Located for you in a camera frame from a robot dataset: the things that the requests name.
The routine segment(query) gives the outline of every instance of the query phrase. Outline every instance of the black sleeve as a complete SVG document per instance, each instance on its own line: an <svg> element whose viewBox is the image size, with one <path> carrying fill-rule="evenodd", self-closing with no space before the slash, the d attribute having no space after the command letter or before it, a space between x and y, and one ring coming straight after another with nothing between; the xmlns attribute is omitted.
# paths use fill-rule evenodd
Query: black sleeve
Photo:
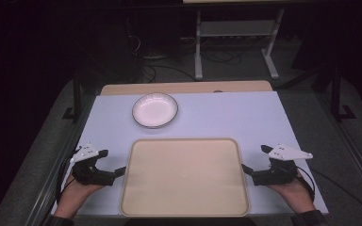
<svg viewBox="0 0 362 226"><path fill-rule="evenodd" d="M41 226L74 226L74 221L50 215Z"/></svg>
<svg viewBox="0 0 362 226"><path fill-rule="evenodd" d="M293 216L294 226L327 226L324 216L319 210L313 210Z"/></svg>

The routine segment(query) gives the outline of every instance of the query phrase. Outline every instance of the plate rim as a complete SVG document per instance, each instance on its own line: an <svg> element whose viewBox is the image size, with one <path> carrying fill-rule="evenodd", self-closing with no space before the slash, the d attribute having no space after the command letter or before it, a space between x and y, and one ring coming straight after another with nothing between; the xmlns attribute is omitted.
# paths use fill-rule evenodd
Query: plate rim
<svg viewBox="0 0 362 226"><path fill-rule="evenodd" d="M135 114L134 114L134 109L136 108L137 103L138 103L142 98L144 98L144 97L146 97L146 96L154 95L154 94L162 94L162 95L168 96L168 97L170 97L170 99L172 99L172 100L174 101L174 103L175 103L174 115L172 116L171 119L169 119L169 121L167 121L167 122L165 122L165 123L162 123L162 124L160 124L160 125L153 125L153 126L144 125L144 124L140 123L140 122L136 119ZM160 127L165 126L166 124L170 123L170 122L175 118L175 116L176 116L177 114L178 114L178 102L177 102L171 95L169 95L169 94L167 94L167 93L163 93L163 92L152 92L152 93L145 94L145 95L139 97L139 99L134 103L134 105L133 105L133 107L132 107L132 117L133 117L134 121L136 121L137 124L139 124L139 125L141 125L141 126L143 126L143 127L145 127L145 128L151 128L151 129L156 129L156 128L160 128Z"/></svg>

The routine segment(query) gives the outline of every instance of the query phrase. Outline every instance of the black cable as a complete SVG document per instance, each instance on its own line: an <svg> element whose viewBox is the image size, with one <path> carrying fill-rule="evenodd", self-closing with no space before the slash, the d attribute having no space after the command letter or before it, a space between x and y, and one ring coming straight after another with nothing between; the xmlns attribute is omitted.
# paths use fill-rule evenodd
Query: black cable
<svg viewBox="0 0 362 226"><path fill-rule="evenodd" d="M351 192L349 192L346 188L344 188L343 186L341 186L340 184L338 184L336 181L334 181L333 179L331 179L330 177L328 177L327 175L310 168L311 171L316 172L317 174L319 174L321 177L323 177L324 179L328 180L329 182L331 182L334 186L339 187L339 189L341 189L342 191L344 191L346 194L348 194L350 197L352 197L354 200L356 200L358 203L360 203L362 205L362 201L360 201L354 194L352 194Z"/></svg>
<svg viewBox="0 0 362 226"><path fill-rule="evenodd" d="M189 73L186 73L184 71L181 71L179 69L173 68L173 67L168 67L168 66L162 66L162 65L145 65L146 67L153 67L153 68L165 68L165 69L171 69L171 70L175 70L178 71L180 73L183 73L184 75L188 76L189 78L191 78L193 81L196 81L196 79L190 75Z"/></svg>
<svg viewBox="0 0 362 226"><path fill-rule="evenodd" d="M63 191L75 180L75 178L73 178L69 184L67 184L65 187L63 187L63 190L61 191L61 193L63 194Z"/></svg>
<svg viewBox="0 0 362 226"><path fill-rule="evenodd" d="M78 153L78 151L81 149L81 147L76 149L80 138L81 138L81 136L78 137L77 142L75 143L74 147L70 151L69 155L67 155L67 157L63 160L63 162L61 162L60 167L58 169L57 186L56 186L57 204L60 201L60 197L61 197L61 184L63 183L63 179L64 179L64 170L66 170L67 163L70 161L70 159L73 157L73 155L75 153Z"/></svg>
<svg viewBox="0 0 362 226"><path fill-rule="evenodd" d="M152 73L148 73L146 70L143 69L143 73L144 75L142 76L142 83L143 83L143 77L145 75L149 75L150 77L147 77L147 83L154 83L156 82L156 70L152 67L152 66L145 66L146 68L149 68L150 70L152 70Z"/></svg>
<svg viewBox="0 0 362 226"><path fill-rule="evenodd" d="M307 177L308 177L308 179L310 179L311 185L313 187L313 192L316 193L316 186L314 184L313 178L311 178L311 176L304 169L302 169L300 167L296 167L296 168L303 171L307 175Z"/></svg>
<svg viewBox="0 0 362 226"><path fill-rule="evenodd" d="M256 45L258 42L260 42L261 39L257 39L255 41L253 41L250 45L247 46L246 50L241 51L240 53L236 52L235 55L232 54L232 51L230 51L231 47L229 47L227 44L224 44L225 48L227 49L227 51L225 51L224 53L230 55L230 58L228 59L222 59L216 55L210 55L208 54L206 51L202 51L201 55L202 57L204 57L205 59L215 62L215 63L223 63L223 64L227 64L227 65L239 65L242 62L242 55L244 53L246 53L246 51L249 48L252 48L254 45ZM230 61L234 60L234 59L238 59L238 61L236 63L231 63Z"/></svg>

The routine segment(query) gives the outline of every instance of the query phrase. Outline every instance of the gray carpet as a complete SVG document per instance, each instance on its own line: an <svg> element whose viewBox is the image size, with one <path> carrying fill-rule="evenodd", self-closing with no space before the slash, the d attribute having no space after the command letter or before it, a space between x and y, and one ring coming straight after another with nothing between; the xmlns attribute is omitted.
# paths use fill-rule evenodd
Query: gray carpet
<svg viewBox="0 0 362 226"><path fill-rule="evenodd" d="M299 48L298 40L278 40L274 46L272 58L280 73L280 79L276 81L270 79L259 52L263 44L263 40L254 44L251 40L247 40L243 44L238 43L244 52L240 51L241 48L233 47L232 54L234 56L240 55L240 62L237 57L229 61L229 63L236 65L215 63L212 60L203 59L204 81L268 80L273 86L278 86L302 73L290 68ZM219 48L208 48L210 52L207 50L207 53L210 54L211 59L213 59L212 54L216 54L222 59L230 56L229 51L224 53ZM194 72L193 54L178 59L170 57L147 61L146 64L173 67L183 71L181 73L174 69L155 67L156 82L190 82L190 77L185 73L193 74ZM145 68L145 70L152 73L151 68ZM147 75L143 81L146 82L149 78L152 76ZM280 99L301 148L314 154L314 158L307 161L310 168L328 176L362 201L362 179L349 152L349 147L339 132L339 127L346 129L354 141L354 145L362 154L362 103L360 98L353 86L343 81L341 102L353 110L357 119L337 123L329 115L327 109L326 100L329 99L329 91L323 94L311 91L309 87L313 79L309 78L293 89L279 91ZM72 105L72 84L66 86L58 96L51 114L2 202L0 225L25 224L33 209L33 203L37 201L41 187L46 181L47 173L54 165L54 156L58 154L59 147L66 142L69 131L74 128L74 125L69 121L61 119L66 107L70 105ZM330 214L326 218L330 225L362 225L362 205L315 171L313 174L329 208ZM80 226L105 226L124 225L126 219L77 218L75 221L76 225ZM254 221L258 226L291 225L288 216L254 218Z"/></svg>

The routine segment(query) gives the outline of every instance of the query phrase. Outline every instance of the dark background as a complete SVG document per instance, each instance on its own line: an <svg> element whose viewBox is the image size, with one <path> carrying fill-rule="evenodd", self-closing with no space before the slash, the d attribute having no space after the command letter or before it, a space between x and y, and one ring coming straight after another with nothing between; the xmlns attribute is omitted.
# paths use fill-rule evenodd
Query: dark background
<svg viewBox="0 0 362 226"><path fill-rule="evenodd" d="M189 32L194 14L170 13L169 24L180 30L155 27L155 20L168 18L166 13L139 14L124 24L126 13L63 12L50 1L0 0L0 201L75 73L90 93L104 84L137 81L140 57L128 49L125 33L130 27L177 55L172 41ZM156 36L146 35L152 29ZM293 36L304 40L294 67L309 70L331 58L362 97L362 3L290 8L279 38Z"/></svg>

